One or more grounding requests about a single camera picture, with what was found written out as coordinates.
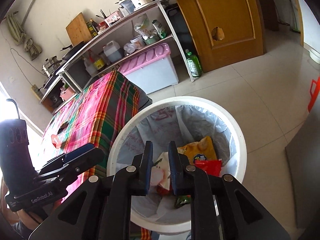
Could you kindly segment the person's left hand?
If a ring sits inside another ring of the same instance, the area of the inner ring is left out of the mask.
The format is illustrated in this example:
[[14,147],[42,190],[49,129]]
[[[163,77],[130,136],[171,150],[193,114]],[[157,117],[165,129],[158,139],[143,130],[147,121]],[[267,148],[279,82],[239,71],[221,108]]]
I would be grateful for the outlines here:
[[24,226],[26,226],[29,230],[34,231],[42,222],[43,219],[37,214],[30,212],[27,213],[24,210],[20,210],[17,212],[10,211],[7,207],[7,203],[5,202],[5,195],[8,192],[8,188],[3,180],[1,179],[1,212],[4,215],[4,218],[8,220],[8,222],[22,222]]

